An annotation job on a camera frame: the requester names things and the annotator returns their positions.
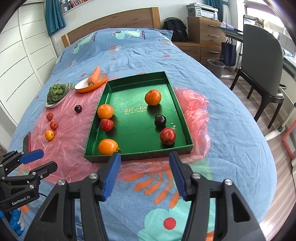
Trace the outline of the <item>small red apple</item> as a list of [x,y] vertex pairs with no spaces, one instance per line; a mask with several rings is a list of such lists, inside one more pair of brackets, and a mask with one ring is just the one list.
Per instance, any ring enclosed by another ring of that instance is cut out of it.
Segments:
[[159,134],[159,139],[162,144],[171,146],[176,140],[176,133],[172,128],[164,128]]
[[114,127],[114,122],[110,119],[104,118],[100,121],[100,129],[104,132],[110,132]]

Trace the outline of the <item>dark plum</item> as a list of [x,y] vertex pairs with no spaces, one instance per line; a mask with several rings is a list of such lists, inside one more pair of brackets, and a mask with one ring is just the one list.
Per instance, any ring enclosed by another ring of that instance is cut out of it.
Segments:
[[161,115],[161,114],[157,114],[154,118],[154,124],[157,127],[162,127],[165,126],[167,123],[167,119],[165,116]]
[[81,111],[82,111],[82,106],[81,106],[81,105],[76,105],[76,106],[74,107],[74,111],[76,111],[77,113],[81,113]]

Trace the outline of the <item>red cased smartphone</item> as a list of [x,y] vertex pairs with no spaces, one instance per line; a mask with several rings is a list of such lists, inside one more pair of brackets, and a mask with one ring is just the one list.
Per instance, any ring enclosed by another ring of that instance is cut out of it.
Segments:
[[28,132],[23,139],[23,152],[29,153],[31,150],[31,132]]

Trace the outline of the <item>dark plum in tray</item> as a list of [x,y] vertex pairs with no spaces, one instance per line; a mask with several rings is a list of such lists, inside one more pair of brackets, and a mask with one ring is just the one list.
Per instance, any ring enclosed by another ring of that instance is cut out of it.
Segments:
[[167,123],[167,119],[165,116],[161,115],[161,114],[157,114],[154,118],[154,124],[157,127],[162,127],[165,126]]

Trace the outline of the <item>small red apple in tray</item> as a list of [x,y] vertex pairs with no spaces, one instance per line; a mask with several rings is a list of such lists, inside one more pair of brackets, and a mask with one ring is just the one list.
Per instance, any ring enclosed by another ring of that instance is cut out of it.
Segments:
[[114,122],[110,119],[104,118],[100,121],[100,129],[104,132],[110,132],[114,127]]

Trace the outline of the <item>green bok choy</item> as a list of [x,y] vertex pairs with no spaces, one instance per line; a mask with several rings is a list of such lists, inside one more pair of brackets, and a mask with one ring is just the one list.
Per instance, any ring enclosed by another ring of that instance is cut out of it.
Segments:
[[69,90],[70,88],[66,84],[55,84],[51,86],[47,94],[47,104],[56,104],[66,96]]

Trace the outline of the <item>white patterned plate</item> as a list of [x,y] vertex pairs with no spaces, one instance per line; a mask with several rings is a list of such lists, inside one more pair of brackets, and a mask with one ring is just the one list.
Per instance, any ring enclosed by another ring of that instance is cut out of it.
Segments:
[[51,86],[47,94],[46,107],[57,107],[74,86],[74,83],[54,84]]

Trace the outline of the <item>orange carrot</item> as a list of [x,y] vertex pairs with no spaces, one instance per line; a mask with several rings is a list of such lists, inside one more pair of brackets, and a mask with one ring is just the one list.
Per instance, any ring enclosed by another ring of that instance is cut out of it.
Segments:
[[97,82],[99,82],[99,78],[100,78],[100,67],[97,66],[87,80],[88,86],[95,85]]

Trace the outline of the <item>white wardrobe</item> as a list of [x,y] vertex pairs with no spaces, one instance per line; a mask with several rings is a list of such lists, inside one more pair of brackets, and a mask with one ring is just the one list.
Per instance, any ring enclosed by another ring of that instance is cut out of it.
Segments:
[[15,126],[48,81],[56,59],[45,1],[25,2],[1,31],[1,109]]

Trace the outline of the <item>grey waste bin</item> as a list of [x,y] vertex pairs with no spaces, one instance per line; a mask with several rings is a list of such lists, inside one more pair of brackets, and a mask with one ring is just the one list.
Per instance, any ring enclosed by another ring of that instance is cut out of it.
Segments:
[[208,69],[218,78],[220,79],[222,76],[223,69],[225,68],[225,64],[216,59],[208,59],[207,60]]

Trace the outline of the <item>dark grey chair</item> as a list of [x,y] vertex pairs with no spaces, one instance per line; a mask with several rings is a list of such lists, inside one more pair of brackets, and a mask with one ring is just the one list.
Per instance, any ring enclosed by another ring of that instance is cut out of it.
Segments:
[[252,54],[251,60],[246,60],[246,66],[241,64],[241,67],[238,69],[238,72],[232,82],[230,90],[234,89],[238,78],[242,77],[251,85],[251,89],[247,97],[250,97],[254,90],[261,95],[261,102],[254,116],[255,121],[258,121],[268,104],[277,104],[273,117],[267,126],[268,128],[271,128],[285,99],[280,88],[283,65],[278,64],[277,62],[271,65],[257,63],[256,61],[259,59],[259,54]]

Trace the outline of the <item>wooden drawer cabinet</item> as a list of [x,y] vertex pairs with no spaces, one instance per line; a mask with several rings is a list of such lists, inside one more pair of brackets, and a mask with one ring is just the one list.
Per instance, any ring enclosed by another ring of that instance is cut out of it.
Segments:
[[221,55],[221,43],[226,41],[224,32],[220,29],[221,22],[204,17],[187,18],[188,36],[187,42],[174,42],[174,44],[205,67],[208,60],[219,60]]

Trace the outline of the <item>black backpack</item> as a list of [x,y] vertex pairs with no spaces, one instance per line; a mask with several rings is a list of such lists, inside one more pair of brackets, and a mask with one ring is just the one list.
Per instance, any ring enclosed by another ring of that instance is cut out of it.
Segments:
[[187,42],[189,40],[187,27],[178,18],[170,17],[164,21],[163,29],[173,31],[171,40],[173,42]]

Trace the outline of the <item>desk with items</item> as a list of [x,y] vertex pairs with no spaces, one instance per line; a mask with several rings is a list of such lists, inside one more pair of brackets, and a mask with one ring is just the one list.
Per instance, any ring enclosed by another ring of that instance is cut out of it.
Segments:
[[257,63],[271,65],[274,63],[282,64],[283,69],[295,78],[295,50],[289,50],[287,44],[292,45],[295,49],[293,41],[280,32],[264,28],[264,21],[258,18],[244,15],[243,31],[237,30],[225,23],[217,28],[221,29],[226,37],[241,42],[242,57],[241,63],[246,66],[246,60],[251,60],[252,54],[259,54],[260,59]]

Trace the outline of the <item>grey printer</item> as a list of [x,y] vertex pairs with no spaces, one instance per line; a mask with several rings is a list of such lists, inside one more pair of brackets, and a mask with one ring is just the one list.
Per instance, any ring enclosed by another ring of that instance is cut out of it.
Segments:
[[218,9],[206,4],[191,3],[186,6],[188,16],[203,17],[212,20],[218,20]]

